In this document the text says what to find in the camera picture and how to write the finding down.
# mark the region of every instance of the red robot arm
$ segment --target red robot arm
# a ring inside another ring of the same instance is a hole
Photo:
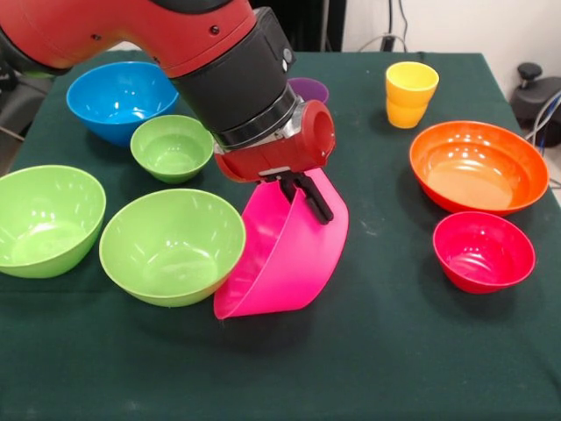
[[[303,172],[326,164],[333,121],[322,103],[304,103],[290,88],[295,55],[269,8],[253,10],[247,0],[0,0],[0,52],[22,73],[61,75],[121,41],[161,66],[213,133],[226,176],[294,182],[323,208],[320,219],[332,218]]]

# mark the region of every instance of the green tablecloth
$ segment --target green tablecloth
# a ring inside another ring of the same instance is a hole
[[[90,134],[65,93],[92,66],[139,58],[105,54],[61,77],[15,166],[89,171],[106,188],[106,222],[168,186]],[[384,70],[419,58],[299,54],[291,75],[330,87],[338,147],[326,173],[351,215],[341,261],[307,309],[219,323],[211,299],[153,307],[113,285],[97,246],[56,279],[0,276],[0,419],[559,419],[561,211],[548,192],[509,218],[536,246],[525,283],[489,296],[450,285],[431,248],[445,213],[415,182],[408,146],[448,119],[517,126],[481,55],[426,54],[441,75],[428,113],[414,130],[391,127]],[[214,162],[186,185],[240,211],[252,193]]]

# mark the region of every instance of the orange bowl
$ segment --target orange bowl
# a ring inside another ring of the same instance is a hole
[[[421,132],[409,161],[425,193],[450,212],[504,216],[539,200],[547,165],[525,139],[496,125],[450,121]]]

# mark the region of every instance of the small red bowl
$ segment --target small red bowl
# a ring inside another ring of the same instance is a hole
[[[536,265],[528,237],[506,219],[485,212],[450,215],[437,225],[432,241],[444,273],[472,294],[512,287]]]

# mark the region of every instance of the green bowl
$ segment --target green bowl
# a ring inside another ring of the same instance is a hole
[[[76,266],[103,222],[103,186],[77,168],[45,165],[0,178],[0,272],[50,278]]]
[[[133,134],[132,156],[162,182],[178,184],[197,175],[213,154],[212,134],[194,118],[161,116]]]
[[[213,294],[238,263],[245,225],[222,198],[166,189],[127,204],[103,230],[111,280],[146,303],[180,307]]]

